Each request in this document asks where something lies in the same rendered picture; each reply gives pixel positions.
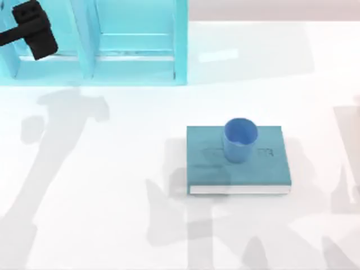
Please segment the light blue rack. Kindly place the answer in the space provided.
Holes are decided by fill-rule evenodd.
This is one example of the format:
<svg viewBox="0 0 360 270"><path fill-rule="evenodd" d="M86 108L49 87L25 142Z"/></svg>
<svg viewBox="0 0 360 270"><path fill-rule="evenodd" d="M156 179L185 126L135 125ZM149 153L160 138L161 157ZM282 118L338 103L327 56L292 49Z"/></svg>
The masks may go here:
<svg viewBox="0 0 360 270"><path fill-rule="evenodd" d="M0 33L30 0L0 0ZM36 0L58 50L35 60L24 40L0 47L0 86L187 83L188 0Z"/></svg>

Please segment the blue cup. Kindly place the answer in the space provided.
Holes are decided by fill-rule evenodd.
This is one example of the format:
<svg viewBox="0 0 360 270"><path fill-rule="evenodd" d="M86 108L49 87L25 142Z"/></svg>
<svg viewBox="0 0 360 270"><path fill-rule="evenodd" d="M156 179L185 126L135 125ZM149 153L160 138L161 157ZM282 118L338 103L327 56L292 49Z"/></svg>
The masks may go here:
<svg viewBox="0 0 360 270"><path fill-rule="evenodd" d="M258 127L247 118L233 118L223 129L223 152L232 163L247 161L258 139Z"/></svg>

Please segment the teal book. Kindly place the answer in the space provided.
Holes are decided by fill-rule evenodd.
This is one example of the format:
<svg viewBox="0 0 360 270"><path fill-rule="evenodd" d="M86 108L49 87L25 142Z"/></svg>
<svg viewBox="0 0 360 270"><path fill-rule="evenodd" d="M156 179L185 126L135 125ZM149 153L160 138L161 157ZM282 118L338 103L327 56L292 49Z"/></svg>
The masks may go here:
<svg viewBox="0 0 360 270"><path fill-rule="evenodd" d="M292 180L280 126L259 126L250 157L232 163L223 152L223 127L187 127L190 195L287 194Z"/></svg>

